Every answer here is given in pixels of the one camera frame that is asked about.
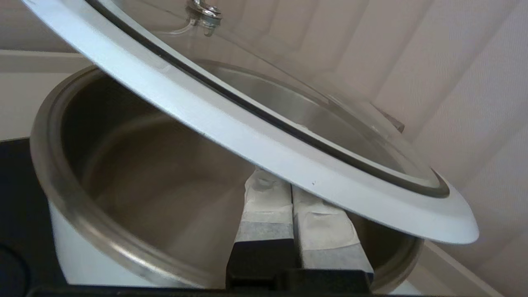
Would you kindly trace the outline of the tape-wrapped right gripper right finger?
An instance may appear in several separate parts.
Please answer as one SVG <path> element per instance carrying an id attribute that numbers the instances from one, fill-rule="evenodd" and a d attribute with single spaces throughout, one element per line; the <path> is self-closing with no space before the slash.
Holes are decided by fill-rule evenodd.
<path id="1" fill-rule="evenodd" d="M 298 187 L 292 202 L 302 268 L 360 271 L 371 283 L 374 269 L 347 213 Z"/>

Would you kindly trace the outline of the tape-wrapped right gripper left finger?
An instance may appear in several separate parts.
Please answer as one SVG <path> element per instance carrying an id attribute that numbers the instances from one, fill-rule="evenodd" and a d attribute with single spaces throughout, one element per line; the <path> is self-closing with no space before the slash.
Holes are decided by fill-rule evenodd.
<path id="1" fill-rule="evenodd" d="M 245 200 L 229 261 L 227 289 L 272 289 L 297 267 L 292 186 L 261 168 L 245 182 Z"/>

